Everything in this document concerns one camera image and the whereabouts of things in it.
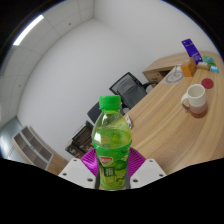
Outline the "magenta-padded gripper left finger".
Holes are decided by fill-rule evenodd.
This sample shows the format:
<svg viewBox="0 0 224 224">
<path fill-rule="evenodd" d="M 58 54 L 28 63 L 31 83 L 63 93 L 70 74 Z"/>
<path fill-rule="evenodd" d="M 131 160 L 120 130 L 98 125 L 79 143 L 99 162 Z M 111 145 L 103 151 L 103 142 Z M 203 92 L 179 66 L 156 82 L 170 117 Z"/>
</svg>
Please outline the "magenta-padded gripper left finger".
<svg viewBox="0 0 224 224">
<path fill-rule="evenodd" d="M 80 159 L 73 158 L 61 171 L 59 177 L 84 188 L 98 189 L 99 165 L 96 150 L 90 150 Z"/>
</svg>

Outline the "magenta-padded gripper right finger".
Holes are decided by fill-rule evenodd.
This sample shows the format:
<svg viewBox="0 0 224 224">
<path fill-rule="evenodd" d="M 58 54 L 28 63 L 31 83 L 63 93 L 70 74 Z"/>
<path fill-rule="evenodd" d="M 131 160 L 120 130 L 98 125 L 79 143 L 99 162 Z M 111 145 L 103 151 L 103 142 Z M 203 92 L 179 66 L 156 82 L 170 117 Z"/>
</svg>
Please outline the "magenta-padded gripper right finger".
<svg viewBox="0 0 224 224">
<path fill-rule="evenodd" d="M 154 159 L 146 159 L 131 148 L 127 164 L 126 188 L 136 189 L 165 177 L 165 172 Z"/>
</svg>

